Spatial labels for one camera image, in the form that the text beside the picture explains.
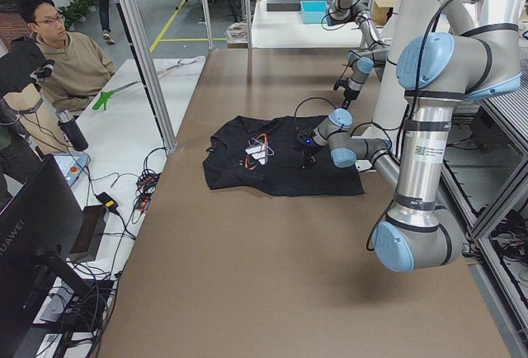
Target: light blue joint cap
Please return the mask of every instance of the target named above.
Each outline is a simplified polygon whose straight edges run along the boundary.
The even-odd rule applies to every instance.
[[[372,233],[376,255],[385,267],[392,271],[411,271],[414,259],[411,248],[400,231],[386,220],[382,220]]]
[[[337,168],[347,168],[356,164],[356,152],[348,148],[335,148],[330,152],[332,156],[333,165]]]
[[[413,39],[399,56],[396,67],[396,77],[399,84],[406,90],[416,88],[416,73],[418,58],[422,47],[423,35]],[[420,80],[418,88],[424,88],[434,82],[446,69],[455,51],[453,35],[445,32],[431,33],[427,36],[420,66]]]
[[[498,97],[502,94],[508,94],[514,92],[521,86],[521,73],[515,75],[513,78],[509,78],[505,82],[496,84],[495,86],[482,88],[476,92],[471,92],[466,101],[482,100],[483,98]]]
[[[337,127],[341,127],[343,129],[347,129],[352,125],[352,115],[345,111],[342,108],[337,108],[335,111],[333,111],[330,115],[328,115],[328,119],[336,125]]]
[[[369,74],[374,67],[374,61],[367,57],[361,57],[357,60],[357,68],[362,71],[364,74]]]

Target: cable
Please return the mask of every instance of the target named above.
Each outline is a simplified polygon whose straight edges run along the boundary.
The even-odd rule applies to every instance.
[[[310,97],[310,98],[306,98],[305,100],[302,100],[300,102],[300,104],[297,105],[297,107],[295,108],[295,112],[294,112],[294,123],[295,125],[297,125],[297,111],[299,110],[299,108],[305,103],[305,102],[308,102],[308,101],[312,101],[312,100],[321,100],[321,101],[325,101],[327,102],[328,104],[330,104],[334,110],[337,109],[337,106],[333,105],[331,101],[329,101],[327,98],[324,98],[324,97]]]
[[[392,206],[393,203],[394,203],[394,200],[391,200],[389,202],[389,205],[387,205],[387,207],[381,213],[381,215],[379,216],[378,220],[376,220],[374,226],[370,230],[369,237],[366,239],[366,244],[365,244],[365,248],[366,248],[367,251],[369,251],[369,252],[374,251],[375,245],[373,247],[370,247],[370,243],[372,241],[372,235],[374,234],[374,231],[376,230],[376,227],[378,226],[378,224],[380,224],[380,222],[383,219],[383,217],[387,214],[387,212],[389,212],[390,207]]]
[[[510,271],[509,265],[504,260],[506,258],[509,261],[528,266],[528,230],[526,229],[526,220],[518,212],[510,210],[506,218],[489,234],[489,241],[497,253],[502,268],[519,294],[520,300],[528,309],[528,299],[526,299],[521,289],[521,283]]]
[[[155,186],[157,185],[158,181],[159,181],[159,177],[161,175],[161,173],[156,173],[155,171],[153,171],[152,169],[149,168],[149,157],[155,153],[156,151],[158,150],[165,150],[167,151],[167,148],[166,147],[160,147],[160,148],[155,148],[153,150],[151,150],[147,156],[145,157],[144,159],[144,162],[143,162],[143,171],[141,172],[141,174],[138,177],[138,181],[136,182],[136,186],[137,186],[137,189],[136,189],[136,192],[150,192],[151,194],[153,193],[153,191],[155,190]],[[109,177],[110,175],[115,175],[115,173],[112,173],[112,174],[109,174],[107,176],[104,176],[104,177]],[[108,313],[108,315],[106,316],[105,318],[105,321],[103,322],[103,324],[101,325],[101,327],[97,330],[97,334],[96,336],[94,336],[93,338],[93,342],[92,342],[92,346],[90,347],[90,350],[88,351],[86,357],[92,357],[93,354],[95,353],[95,357],[97,357],[99,355],[99,351],[101,349],[101,341],[102,341],[102,337],[106,331],[106,328],[108,327],[108,324],[110,323],[110,320],[112,318],[112,315],[114,313],[114,310],[116,309],[116,302],[117,302],[117,295],[118,295],[118,291],[119,291],[119,283],[120,283],[120,276],[122,274],[122,270],[120,270],[119,272],[117,272],[115,275],[113,274],[114,272],[114,268],[116,266],[116,259],[117,259],[117,253],[118,251],[120,250],[120,246],[121,246],[121,243],[123,242],[123,239],[124,238],[132,238],[131,236],[133,236],[135,239],[135,236],[128,230],[128,225],[130,222],[134,223],[134,208],[131,210],[130,212],[130,216],[127,220],[125,220],[123,218],[123,216],[118,212],[116,211],[115,214],[117,216],[119,216],[122,224],[123,224],[123,232],[121,233],[104,233],[104,235],[111,235],[111,236],[119,236],[120,239],[119,239],[119,242],[117,243],[117,247],[115,248],[115,251],[114,251],[114,256],[112,257],[112,262],[111,262],[111,269],[109,272],[104,272],[106,274],[106,277],[104,279],[107,279],[107,280],[110,280],[112,276],[115,276],[115,288],[113,289],[113,292],[114,292],[114,300],[113,300],[113,303],[112,303],[112,308],[110,310],[110,313],[108,313],[109,311],[109,308],[108,306],[106,305],[106,313]]]
[[[26,120],[27,122],[29,123],[32,123],[33,125],[36,125],[39,129],[39,131],[44,134],[45,136],[47,137],[50,137],[52,139],[54,139],[60,146],[64,146],[66,149],[69,149],[69,148],[73,148],[73,146],[69,146],[67,144],[65,144],[63,141],[61,141],[60,139],[58,139],[55,134],[53,133],[53,131],[49,130],[49,129],[46,129],[45,127],[42,127],[40,125],[40,121],[39,121],[39,116],[35,113],[35,118],[36,118],[36,122],[34,122],[33,120],[30,120],[26,115],[22,115],[22,117],[24,118],[24,120]],[[61,149],[61,148],[56,148],[55,146],[51,145],[51,144],[48,144],[46,142],[43,142],[42,140],[36,138],[36,137],[33,137],[34,139],[42,142],[43,144],[46,144],[48,145],[50,148],[53,148],[61,153],[66,153],[66,151],[64,149]]]
[[[114,187],[114,185],[117,183],[117,181],[121,177],[124,177],[125,175],[132,175],[132,176],[134,176],[136,178],[139,178],[139,175],[134,174],[132,172],[123,172],[122,174],[119,174],[118,172],[111,172],[110,174],[107,174],[107,175],[105,175],[103,177],[92,178],[92,181],[100,181],[101,179],[105,179],[105,178],[111,177],[112,175],[117,175],[117,178],[110,184],[110,187]]]
[[[60,295],[57,295],[59,296],[59,300],[60,302],[63,304],[63,311],[67,308],[67,305],[65,304],[64,302],[64,298]],[[59,329],[57,330],[57,333],[54,335],[54,339],[52,341],[50,340],[47,340],[47,342],[49,343],[48,346],[46,346],[41,352],[39,352],[38,354],[36,354],[33,358],[38,358],[38,357],[41,357],[42,354],[44,354],[45,352],[47,352],[52,346],[53,346],[53,343],[59,338],[62,336],[62,332],[63,332],[63,329],[64,329],[64,320],[65,320],[65,316],[63,315],[62,318],[61,318],[61,321],[60,321],[60,326],[59,326]]]
[[[136,197],[133,203],[132,213],[130,214],[128,222],[137,224],[141,215],[134,219],[134,210],[141,210],[141,214],[147,210],[150,204],[151,197],[156,190],[161,173],[155,172],[149,168],[149,157],[152,153],[158,150],[167,150],[166,147],[155,148],[151,150],[143,161],[143,171],[136,182]]]

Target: black cable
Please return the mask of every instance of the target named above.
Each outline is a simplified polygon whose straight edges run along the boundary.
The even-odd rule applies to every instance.
[[[63,309],[66,309],[66,305],[64,305],[64,299],[62,298],[62,296],[60,296],[60,301],[63,303]],[[46,346],[41,352],[33,356],[33,358],[38,358],[42,356],[42,354],[44,354],[51,348],[51,346],[57,340],[58,337],[62,337],[62,331],[64,329],[64,320],[65,320],[65,317],[63,316],[60,321],[60,326],[59,326],[59,329],[57,330],[57,334],[55,335],[54,340],[50,344],[48,344],[48,346]]]
[[[517,238],[518,244],[506,243],[501,244],[499,236],[503,234],[508,234],[514,238]],[[515,288],[516,292],[519,295],[521,302],[528,309],[528,299],[526,299],[525,294],[521,288],[519,280],[513,275],[509,269],[509,265],[506,264],[504,258],[510,261],[520,262],[525,266],[528,266],[528,231],[526,230],[526,220],[521,217],[521,215],[514,211],[510,210],[506,215],[506,218],[501,221],[501,223],[489,234],[489,240],[492,244],[492,247],[495,249],[495,252],[499,258],[502,268],[507,273],[511,284]]]
[[[108,236],[108,237],[121,237],[121,233],[100,233],[99,234],[100,236]],[[134,237],[130,236],[130,235],[126,235],[125,237],[131,239],[131,240],[135,240]]]
[[[404,139],[403,139],[403,136],[402,136],[402,132],[403,132],[403,127],[405,126],[405,120],[408,117],[408,112],[409,112],[409,108],[410,107],[411,106],[409,104],[407,104],[407,106],[405,107],[405,112],[403,113],[402,121],[399,124],[398,133],[396,134],[396,150],[394,152],[394,155],[396,156],[396,158],[400,158],[401,157],[401,153],[403,153],[403,141],[404,141]],[[402,140],[401,151],[400,151],[400,140]]]
[[[300,104],[297,105],[297,107],[295,108],[295,112],[294,112],[294,124],[297,125],[297,111],[299,110],[299,108],[306,102],[308,101],[312,101],[312,100],[321,100],[321,101],[325,101],[327,102],[328,104],[330,104],[334,110],[337,109],[337,106],[333,105],[331,101],[329,101],[327,98],[324,98],[324,97],[310,97],[310,98],[306,98],[305,100],[302,100],[300,102]]]
[[[155,153],[156,151],[158,150],[167,150],[166,147],[160,147],[160,148],[155,148],[153,150],[151,150],[147,156],[145,157],[144,159],[144,162],[143,162],[143,166],[144,166],[144,169],[143,171],[141,172],[141,174],[139,175],[139,178],[138,178],[138,181],[136,182],[136,192],[137,191],[140,191],[140,186],[142,186],[143,188],[147,187],[148,191],[149,192],[153,192],[153,190],[155,189],[155,186],[157,185],[158,183],[158,180],[159,180],[159,177],[160,177],[160,173],[156,173],[155,171],[151,170],[149,168],[149,157]],[[149,180],[145,180],[144,178],[145,177],[149,177],[151,179]],[[131,234],[132,236],[134,236],[129,230],[128,230],[128,225],[129,223],[132,221],[132,223],[134,222],[134,207],[135,207],[135,201],[134,201],[134,206],[132,208],[132,210],[130,211],[130,216],[128,218],[128,220],[125,220],[121,214],[119,214],[119,212],[116,211],[117,215],[120,217],[121,219],[121,222],[123,223],[123,232],[122,233],[119,233],[117,235],[119,235],[120,239],[119,239],[119,242],[117,243],[117,247],[115,248],[115,252],[114,252],[114,256],[112,258],[112,263],[111,263],[111,269],[110,271],[108,272],[108,279],[110,279],[113,275],[113,271],[114,271],[114,267],[116,265],[116,258],[117,258],[117,253],[120,249],[120,245],[121,243],[123,242],[123,239],[124,238],[130,238],[128,234]],[[95,336],[95,339],[92,343],[92,346],[89,350],[89,352],[87,353],[86,357],[92,357],[92,355],[95,353],[95,357],[97,358],[97,356],[99,355],[99,352],[101,350],[101,341],[102,341],[102,337],[106,331],[106,328],[108,327],[108,324],[110,323],[110,320],[112,318],[112,315],[114,313],[114,310],[116,309],[116,303],[117,303],[117,295],[118,295],[118,291],[119,291],[119,283],[120,283],[120,275],[122,274],[122,271],[119,271],[118,273],[115,274],[115,277],[116,277],[116,281],[115,281],[115,288],[114,288],[114,300],[113,300],[113,303],[112,303],[112,309],[110,311],[110,313],[106,316],[106,320],[104,321],[104,323],[102,324],[101,328],[98,330],[97,332],[97,335]]]
[[[481,149],[484,145],[480,144],[479,146],[476,146],[474,148],[462,148],[460,146],[456,146],[456,145],[453,145],[453,144],[448,144],[446,146],[447,146],[447,148],[460,149],[460,150],[478,150],[478,149]]]
[[[84,265],[83,263],[75,263],[74,267],[75,268],[81,267],[81,268],[87,270],[88,273],[92,276],[92,287],[88,291],[88,294],[83,299],[79,300],[77,303],[79,304],[80,309],[82,310],[81,311],[81,315],[83,317],[85,317],[86,314],[89,314],[91,316],[91,318],[89,318],[91,320],[91,323],[90,323],[90,326],[88,328],[88,331],[93,334],[96,331],[96,328],[97,328],[97,325],[98,325],[97,322],[99,320],[102,320],[102,316],[103,316],[104,312],[108,311],[108,304],[106,302],[106,299],[104,299],[104,297],[102,295],[102,292],[101,292],[99,284],[98,284],[97,277],[96,277],[95,273],[92,271],[92,269],[89,266]],[[93,313],[89,313],[83,308],[87,305],[87,301],[89,299],[93,299],[94,297],[96,298],[94,312]],[[103,309],[103,312],[101,313],[101,318],[98,317],[98,314],[100,313],[100,309],[99,309],[100,306],[102,306],[102,309]]]
[[[372,241],[372,235],[374,234],[374,231],[376,229],[376,227],[378,226],[378,224],[381,222],[381,220],[383,219],[383,217],[387,214],[387,212],[389,212],[390,210],[390,207],[392,206],[392,204],[394,203],[394,200],[391,200],[389,202],[389,205],[387,205],[387,207],[384,209],[384,211],[381,213],[381,215],[379,216],[378,220],[376,220],[374,226],[372,227],[372,229],[370,230],[370,233],[369,233],[369,237],[366,239],[366,245],[365,245],[365,248],[367,251],[369,252],[372,252],[374,251],[374,247],[370,247],[370,242]]]
[[[123,172],[122,174],[119,174],[118,172],[111,172],[110,174],[108,175],[105,175],[103,177],[98,177],[98,178],[92,178],[92,181],[100,181],[101,179],[106,179],[108,177],[111,177],[112,175],[117,175],[117,178],[110,184],[110,187],[114,187],[114,185],[117,183],[117,181],[121,178],[121,177],[124,177],[125,175],[132,175],[136,178],[139,178],[139,175],[137,174],[134,174],[132,172]]]
[[[61,141],[60,139],[58,139],[55,134],[53,133],[53,131],[49,130],[49,129],[46,129],[45,127],[42,127],[40,125],[40,121],[39,121],[39,116],[35,113],[35,118],[36,118],[36,123],[33,121],[33,120],[30,120],[29,118],[27,118],[25,115],[22,115],[22,117],[24,118],[24,120],[28,121],[29,123],[32,123],[33,125],[36,125],[39,129],[39,131],[44,134],[45,136],[47,137],[50,137],[52,139],[54,139],[55,141],[57,141],[57,143],[60,145],[60,146],[64,146],[65,148],[73,148],[73,146],[69,146],[67,144],[64,144],[63,141]],[[53,148],[61,153],[66,153],[66,151],[64,149],[61,149],[61,148],[56,148],[55,146],[51,145],[51,144],[48,144],[46,142],[43,142],[41,141],[40,139],[36,138],[36,137],[33,137],[35,138],[36,140],[42,142],[43,144],[46,144],[48,145],[50,148]]]
[[[123,219],[123,216],[121,216],[121,214],[120,214],[118,211],[116,211],[115,214],[116,214],[117,216],[119,216],[119,219],[121,219],[121,222],[123,223],[123,229],[124,229],[125,233],[127,233],[127,235],[128,235],[130,238],[132,238],[133,240],[135,240],[135,239],[136,239],[135,235],[134,235],[132,232],[130,232],[130,231],[128,230],[128,228],[127,228],[127,226],[128,226],[128,222],[126,222],[126,221]]]

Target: huawei logo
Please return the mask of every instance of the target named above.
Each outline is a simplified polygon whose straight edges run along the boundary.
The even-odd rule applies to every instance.
[[[11,243],[15,241],[15,238],[17,238],[19,232],[22,230],[23,227],[23,221],[19,220],[15,223],[15,226],[13,226],[11,232],[9,232],[9,234],[0,243],[0,257],[7,251]]]

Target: floor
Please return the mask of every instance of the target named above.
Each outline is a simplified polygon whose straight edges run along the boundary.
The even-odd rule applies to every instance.
[[[137,0],[148,44],[155,59],[194,58],[207,55],[208,42],[204,13],[200,0]],[[238,11],[240,0],[231,0]],[[210,2],[211,32],[214,47],[227,48],[225,31],[235,21],[225,0]],[[120,21],[117,6],[111,1],[111,34],[115,45],[107,45],[102,39],[97,11],[86,16],[86,21],[76,24],[75,30],[92,37],[119,68],[132,54]]]

